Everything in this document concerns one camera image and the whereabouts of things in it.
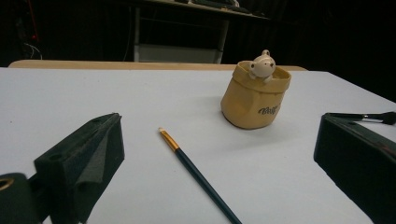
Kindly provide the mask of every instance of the white tabletop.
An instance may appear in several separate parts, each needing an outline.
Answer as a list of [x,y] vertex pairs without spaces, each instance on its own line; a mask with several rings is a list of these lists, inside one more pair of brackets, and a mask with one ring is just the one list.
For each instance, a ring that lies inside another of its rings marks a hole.
[[[35,158],[88,120],[118,112],[125,161],[89,223],[228,223],[160,126],[243,223],[371,223],[313,160],[320,116],[396,104],[329,73],[290,73],[274,123],[247,131],[220,112],[232,71],[1,68],[1,174],[30,177]],[[379,126],[396,136],[394,126]]]

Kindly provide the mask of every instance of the dark background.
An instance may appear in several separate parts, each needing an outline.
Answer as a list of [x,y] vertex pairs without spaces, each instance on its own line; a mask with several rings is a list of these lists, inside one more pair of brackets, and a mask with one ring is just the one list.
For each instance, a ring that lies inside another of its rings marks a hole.
[[[2,0],[0,66],[40,56],[47,60],[132,61],[133,43],[128,48],[127,43],[130,23],[131,38],[134,36],[134,9],[130,11],[126,3]],[[253,60],[263,49],[269,49],[277,64],[329,71],[396,102],[392,71],[396,62],[396,1],[239,3],[271,20],[262,24],[231,20],[222,63]],[[215,16],[150,7],[142,7],[141,13],[147,18],[141,26],[143,43],[216,47],[220,20]],[[180,21],[195,26],[177,24]]]

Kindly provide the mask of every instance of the gold ferrule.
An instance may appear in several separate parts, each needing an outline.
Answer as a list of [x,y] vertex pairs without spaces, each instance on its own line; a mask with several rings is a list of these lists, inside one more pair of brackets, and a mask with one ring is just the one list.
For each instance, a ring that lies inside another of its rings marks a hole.
[[173,138],[165,130],[160,130],[160,133],[163,136],[165,142],[169,145],[170,148],[172,148],[173,151],[176,151],[179,148],[175,140],[173,140]]

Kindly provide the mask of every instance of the figurine head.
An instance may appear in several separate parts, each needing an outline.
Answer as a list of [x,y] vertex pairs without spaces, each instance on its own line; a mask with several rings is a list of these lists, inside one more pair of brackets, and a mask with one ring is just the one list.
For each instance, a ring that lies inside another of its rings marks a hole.
[[262,77],[264,82],[269,82],[272,79],[275,67],[276,64],[270,56],[270,51],[265,49],[261,56],[249,63],[249,75],[251,78]]

